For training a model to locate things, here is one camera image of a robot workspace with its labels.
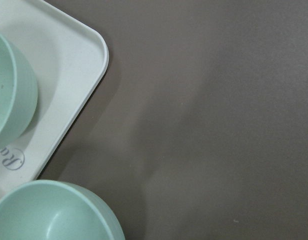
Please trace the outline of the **cream rabbit tray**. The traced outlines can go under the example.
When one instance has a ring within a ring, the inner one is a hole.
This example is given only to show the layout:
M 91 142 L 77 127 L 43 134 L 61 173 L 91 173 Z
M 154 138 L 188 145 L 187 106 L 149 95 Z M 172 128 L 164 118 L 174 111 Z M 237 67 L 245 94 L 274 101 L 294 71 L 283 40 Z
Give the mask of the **cream rabbit tray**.
M 0 0 L 0 33 L 26 56 L 38 103 L 26 131 L 0 149 L 0 199 L 35 180 L 104 76 L 109 50 L 94 29 L 43 0 Z

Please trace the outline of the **green bowl near pink bowl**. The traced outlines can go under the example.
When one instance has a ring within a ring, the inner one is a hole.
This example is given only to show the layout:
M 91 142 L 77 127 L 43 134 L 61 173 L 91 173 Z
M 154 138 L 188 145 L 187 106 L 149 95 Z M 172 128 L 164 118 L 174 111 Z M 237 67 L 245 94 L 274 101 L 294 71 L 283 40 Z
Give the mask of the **green bowl near pink bowl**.
M 0 240 L 123 240 L 112 209 L 68 182 L 34 180 L 0 200 Z

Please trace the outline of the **green bowl on tray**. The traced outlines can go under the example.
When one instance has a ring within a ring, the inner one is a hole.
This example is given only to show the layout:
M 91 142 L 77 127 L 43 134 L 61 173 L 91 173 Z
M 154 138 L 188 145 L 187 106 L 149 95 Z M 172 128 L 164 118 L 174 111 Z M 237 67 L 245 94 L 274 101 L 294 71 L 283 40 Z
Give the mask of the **green bowl on tray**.
M 24 54 L 0 33 L 0 149 L 30 124 L 38 102 L 38 83 Z

